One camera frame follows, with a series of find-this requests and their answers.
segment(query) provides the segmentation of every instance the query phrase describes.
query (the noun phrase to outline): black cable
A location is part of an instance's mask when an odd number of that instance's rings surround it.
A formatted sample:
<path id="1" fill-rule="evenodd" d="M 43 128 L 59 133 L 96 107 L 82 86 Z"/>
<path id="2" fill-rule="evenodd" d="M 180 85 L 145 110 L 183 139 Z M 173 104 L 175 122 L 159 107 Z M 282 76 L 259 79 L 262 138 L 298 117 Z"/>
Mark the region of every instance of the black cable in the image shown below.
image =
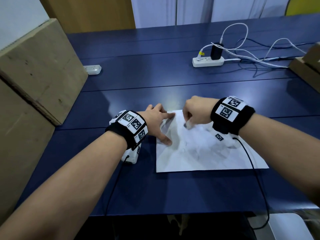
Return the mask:
<path id="1" fill-rule="evenodd" d="M 265 222 L 262 226 L 260 226 L 260 227 L 252 228 L 253 230 L 262 229 L 262 228 L 264 228 L 264 227 L 268 224 L 268 222 L 269 222 L 269 220 L 270 220 L 269 205 L 268 205 L 268 202 L 267 202 L 266 196 L 265 196 L 265 194 L 264 194 L 264 192 L 263 192 L 263 189 L 262 189 L 262 186 L 261 186 L 260 180 L 259 180 L 259 178 L 258 178 L 258 173 L 257 173 L 256 169 L 254 168 L 254 164 L 252 163 L 251 158 L 250 158 L 250 156 L 249 156 L 249 154 L 248 154 L 248 152 L 247 152 L 247 150 L 246 150 L 245 146 L 242 144 L 242 142 L 241 142 L 238 138 L 233 137 L 232 139 L 239 141 L 239 142 L 240 142 L 240 144 L 242 145 L 242 147 L 243 147 L 243 149 L 244 149 L 245 153 L 247 154 L 247 156 L 248 156 L 248 158 L 249 158 L 249 160 L 250 160 L 250 163 L 251 163 L 252 169 L 253 169 L 253 171 L 254 171 L 254 175 L 256 176 L 256 179 L 257 179 L 257 182 L 258 182 L 259 188 L 260 188 L 260 190 L 261 190 L 261 193 L 262 193 L 262 196 L 263 196 L 264 202 L 265 202 L 265 204 L 266 204 L 266 212 L 267 212 L 267 215 L 268 215 L 266 222 Z"/>
<path id="2" fill-rule="evenodd" d="M 122 165 L 121 165 L 121 167 L 120 167 L 118 176 L 117 176 L 117 178 L 116 178 L 116 180 L 115 180 L 115 182 L 114 182 L 113 188 L 112 188 L 112 190 L 111 190 L 111 194 L 110 194 L 110 197 L 109 197 L 109 200 L 108 200 L 108 204 L 106 205 L 106 211 L 104 212 L 104 216 L 107 215 L 108 206 L 109 206 L 111 197 L 112 197 L 113 192 L 114 192 L 114 190 L 115 190 L 115 188 L 116 188 L 116 185 L 117 185 L 117 183 L 118 183 L 118 181 L 119 181 L 119 177 L 120 177 L 121 170 L 122 170 L 122 168 L 123 168 L 123 164 L 126 162 L 126 160 L 127 160 L 128 157 L 129 157 L 129 155 L 127 155 L 127 157 L 125 158 L 125 160 L 123 161 L 123 163 L 122 163 Z"/>
<path id="3" fill-rule="evenodd" d="M 237 47 L 238 42 L 241 41 L 241 40 L 244 40 L 244 38 L 242 38 L 242 39 L 240 39 L 240 40 L 237 41 L 237 43 L 235 44 L 236 47 Z M 259 44 L 259 45 L 261 45 L 261 46 L 271 48 L 271 45 L 261 44 L 261 43 L 259 43 L 258 41 L 255 41 L 255 40 L 253 40 L 253 39 L 246 38 L 246 40 L 250 40 L 250 41 L 252 41 L 252 42 L 254 42 L 254 43 L 256 43 L 256 44 Z M 314 44 L 314 42 L 296 44 L 295 46 L 301 46 L 301 45 L 305 45 L 305 44 Z M 281 46 L 281 47 L 273 46 L 272 48 L 273 48 L 273 49 L 288 49 L 288 48 L 292 48 L 292 46 L 291 46 L 291 45 L 290 45 L 290 46 Z"/>

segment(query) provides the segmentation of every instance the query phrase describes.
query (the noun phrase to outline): black charger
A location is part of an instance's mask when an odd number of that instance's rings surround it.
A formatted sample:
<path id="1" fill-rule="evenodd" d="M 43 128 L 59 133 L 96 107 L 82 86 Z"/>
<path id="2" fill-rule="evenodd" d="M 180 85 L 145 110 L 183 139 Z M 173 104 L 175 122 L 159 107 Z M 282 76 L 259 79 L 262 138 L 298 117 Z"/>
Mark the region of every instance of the black charger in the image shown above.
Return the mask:
<path id="1" fill-rule="evenodd" d="M 213 45 L 211 48 L 211 54 L 210 54 L 211 60 L 219 60 L 221 58 L 221 54 L 222 54 L 222 48 L 218 48 Z"/>

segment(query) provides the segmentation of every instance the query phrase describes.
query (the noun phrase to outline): white paper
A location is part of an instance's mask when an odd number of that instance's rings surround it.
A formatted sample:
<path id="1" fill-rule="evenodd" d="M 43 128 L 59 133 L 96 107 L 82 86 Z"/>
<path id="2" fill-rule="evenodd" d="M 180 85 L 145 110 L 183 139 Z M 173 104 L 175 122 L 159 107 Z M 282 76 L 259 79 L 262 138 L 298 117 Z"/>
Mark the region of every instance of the white paper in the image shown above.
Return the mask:
<path id="1" fill-rule="evenodd" d="M 250 160 L 238 141 L 228 148 L 212 133 L 212 123 L 195 125 L 188 130 L 183 125 L 182 110 L 173 119 L 164 120 L 161 131 L 172 140 L 166 146 L 157 140 L 156 171 L 177 172 L 195 170 L 252 169 Z M 269 168 L 266 162 L 242 138 L 254 168 Z"/>

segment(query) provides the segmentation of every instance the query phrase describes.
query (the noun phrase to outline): wristband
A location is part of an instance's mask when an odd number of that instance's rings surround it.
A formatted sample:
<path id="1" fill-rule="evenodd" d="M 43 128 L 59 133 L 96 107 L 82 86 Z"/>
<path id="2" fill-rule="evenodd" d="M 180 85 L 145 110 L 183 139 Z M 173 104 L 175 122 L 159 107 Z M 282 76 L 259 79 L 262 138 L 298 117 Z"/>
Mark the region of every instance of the wristband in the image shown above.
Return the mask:
<path id="1" fill-rule="evenodd" d="M 130 148 L 134 150 L 148 133 L 144 118 L 132 110 L 120 111 L 109 121 L 109 124 L 105 132 L 112 131 L 124 137 L 127 142 L 127 150 Z"/>
<path id="2" fill-rule="evenodd" d="M 254 108 L 248 106 L 243 100 L 234 97 L 220 99 L 211 111 L 210 119 L 214 130 L 223 134 L 239 135 L 239 130 L 249 121 L 255 113 Z"/>

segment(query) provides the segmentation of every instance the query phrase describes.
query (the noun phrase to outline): dark blue table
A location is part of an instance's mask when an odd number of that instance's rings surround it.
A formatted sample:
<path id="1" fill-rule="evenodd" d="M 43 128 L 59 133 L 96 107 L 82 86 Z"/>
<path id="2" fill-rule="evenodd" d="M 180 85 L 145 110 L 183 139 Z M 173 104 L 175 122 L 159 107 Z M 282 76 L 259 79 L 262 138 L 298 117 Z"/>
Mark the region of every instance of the dark blue table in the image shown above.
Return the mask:
<path id="1" fill-rule="evenodd" d="M 295 44 L 315 42 L 320 37 L 319 14 L 241 21 L 249 26 L 249 38 L 268 45 L 282 37 Z M 232 23 L 69 35 L 82 63 L 100 64 L 103 70 L 97 76 L 89 76 L 65 123 L 56 128 L 18 205 L 98 138 L 118 111 L 140 111 L 150 103 L 160 102 L 167 110 L 174 110 L 182 109 L 186 99 L 193 95 L 216 98 L 236 95 L 258 113 L 320 139 L 320 94 L 291 71 L 232 62 L 221 67 L 192 66 L 191 60 L 200 48 L 218 41 L 224 28 Z M 230 28 L 224 36 L 225 46 L 234 47 L 244 35 L 244 27 Z M 259 58 L 268 50 L 250 41 L 244 47 Z M 272 50 L 269 57 L 301 55 L 290 48 Z M 274 64 L 286 66 L 289 61 Z M 155 138 L 148 136 L 142 143 L 137 164 L 123 165 L 108 215 L 265 210 L 252 170 L 156 173 L 155 149 Z M 91 215 L 105 214 L 121 165 Z M 273 169 L 259 170 L 259 175 L 272 210 L 316 207 Z"/>

